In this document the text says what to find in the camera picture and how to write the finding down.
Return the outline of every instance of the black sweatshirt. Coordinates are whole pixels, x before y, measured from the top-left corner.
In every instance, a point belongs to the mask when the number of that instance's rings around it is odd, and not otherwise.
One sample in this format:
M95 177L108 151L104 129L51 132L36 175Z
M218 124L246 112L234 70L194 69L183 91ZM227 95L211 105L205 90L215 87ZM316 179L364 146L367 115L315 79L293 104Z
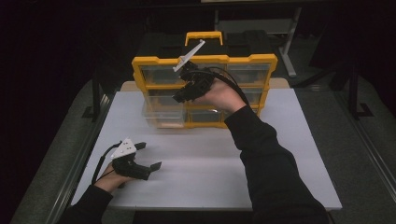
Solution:
M276 139L276 130L262 122L249 106L225 120L245 165L254 223L329 223L325 208L299 177L293 155ZM113 196L89 186L59 223L101 223Z

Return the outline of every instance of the tool box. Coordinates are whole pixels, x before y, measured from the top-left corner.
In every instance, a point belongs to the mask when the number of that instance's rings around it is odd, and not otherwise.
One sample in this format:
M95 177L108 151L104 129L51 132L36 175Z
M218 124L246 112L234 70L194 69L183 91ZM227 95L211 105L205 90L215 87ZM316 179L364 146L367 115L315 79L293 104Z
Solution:
M178 103L172 98L186 84L173 68L201 39L205 44L190 61L199 67L233 76L253 111L260 115L277 64L264 31L239 34L189 32L184 35L148 33L143 37L132 66L136 86L145 98L142 115L149 125L157 128L226 127L226 112L211 105Z

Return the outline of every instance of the person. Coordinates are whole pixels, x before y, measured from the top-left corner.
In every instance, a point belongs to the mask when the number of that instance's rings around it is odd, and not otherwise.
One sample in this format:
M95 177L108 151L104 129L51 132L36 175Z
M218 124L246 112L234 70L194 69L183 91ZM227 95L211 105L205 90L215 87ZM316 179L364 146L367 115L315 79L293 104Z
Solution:
M276 130L261 121L236 91L215 79L211 90L193 102L208 103L230 114L224 122L241 150L253 223L329 223L325 208L300 178L293 155L278 143ZM109 164L104 174L111 169ZM104 175L65 211L59 223L101 223L111 192L130 180L114 172Z

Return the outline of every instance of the yellow handle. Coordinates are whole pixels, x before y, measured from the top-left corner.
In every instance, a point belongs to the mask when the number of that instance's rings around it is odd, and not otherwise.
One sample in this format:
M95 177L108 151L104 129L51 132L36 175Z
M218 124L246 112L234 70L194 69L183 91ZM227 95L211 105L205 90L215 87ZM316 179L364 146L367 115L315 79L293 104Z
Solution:
M218 38L220 44L222 45L222 34L220 31L211 31L211 32L188 32L186 35L186 43L184 46L187 46L190 39L198 39L198 38Z

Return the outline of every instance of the white tabletop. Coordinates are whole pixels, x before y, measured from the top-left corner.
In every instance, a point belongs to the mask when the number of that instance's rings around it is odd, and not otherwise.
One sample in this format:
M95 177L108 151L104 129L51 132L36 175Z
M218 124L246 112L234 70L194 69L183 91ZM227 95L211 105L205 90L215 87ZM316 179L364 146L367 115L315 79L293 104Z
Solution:
M228 129L156 129L141 115L140 91L117 92L72 204L91 184L99 158L125 137L146 142L135 162L162 161L148 181L117 189L110 206L136 210L251 210L240 151ZM279 143L294 154L302 180L326 209L342 207L293 89L271 89L261 118L274 126ZM102 167L110 162L109 152Z

